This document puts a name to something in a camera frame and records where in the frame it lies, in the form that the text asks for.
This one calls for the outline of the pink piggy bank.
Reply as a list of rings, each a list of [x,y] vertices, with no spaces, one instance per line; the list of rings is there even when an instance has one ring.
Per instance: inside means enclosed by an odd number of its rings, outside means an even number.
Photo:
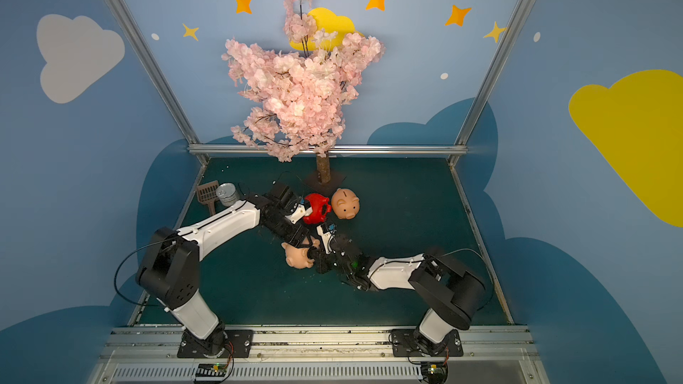
[[[359,197],[348,188],[339,188],[331,198],[331,205],[340,220],[354,219],[360,210]]]
[[[320,241],[316,238],[306,238],[303,247],[297,248],[289,243],[282,243],[281,247],[285,251],[286,264],[291,268],[304,270],[314,266],[315,261],[309,258],[309,250],[320,247]]]

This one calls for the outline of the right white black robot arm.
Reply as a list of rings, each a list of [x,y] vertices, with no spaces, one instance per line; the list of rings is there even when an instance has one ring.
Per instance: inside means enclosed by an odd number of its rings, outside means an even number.
[[[485,279],[439,247],[390,259],[367,256],[352,241],[334,238],[309,243],[303,257],[307,267],[320,273],[334,270],[359,291],[400,289],[420,296],[428,306],[421,323],[412,332],[390,334],[395,357],[461,355],[459,332],[469,330],[475,314],[487,304]]]

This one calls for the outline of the red piggy bank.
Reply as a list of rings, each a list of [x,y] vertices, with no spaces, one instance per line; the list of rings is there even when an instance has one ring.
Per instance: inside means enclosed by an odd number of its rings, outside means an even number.
[[[304,197],[308,203],[311,214],[305,216],[303,221],[307,225],[315,225],[325,222],[327,215],[332,211],[330,199],[318,193],[311,193]]]

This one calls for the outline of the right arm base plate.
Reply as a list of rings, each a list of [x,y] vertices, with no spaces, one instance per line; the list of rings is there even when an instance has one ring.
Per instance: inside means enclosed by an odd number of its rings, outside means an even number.
[[[394,357],[462,357],[464,349],[457,330],[450,331],[445,338],[435,343],[417,329],[394,329],[390,332]]]

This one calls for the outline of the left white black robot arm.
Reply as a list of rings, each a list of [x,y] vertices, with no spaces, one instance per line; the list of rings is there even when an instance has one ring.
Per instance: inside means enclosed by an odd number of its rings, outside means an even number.
[[[178,357],[228,357],[231,348],[224,323],[199,291],[201,261],[235,236],[260,225],[291,230],[293,240],[300,242],[302,219],[312,212],[311,204],[303,199],[278,201],[251,195],[202,222],[155,232],[144,247],[135,282],[183,326]]]

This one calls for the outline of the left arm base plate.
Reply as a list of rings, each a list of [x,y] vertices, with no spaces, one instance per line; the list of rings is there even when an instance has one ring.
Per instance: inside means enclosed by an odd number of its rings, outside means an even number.
[[[178,358],[222,359],[247,358],[250,355],[254,332],[251,330],[225,330],[217,328],[201,340],[185,330],[181,337]]]

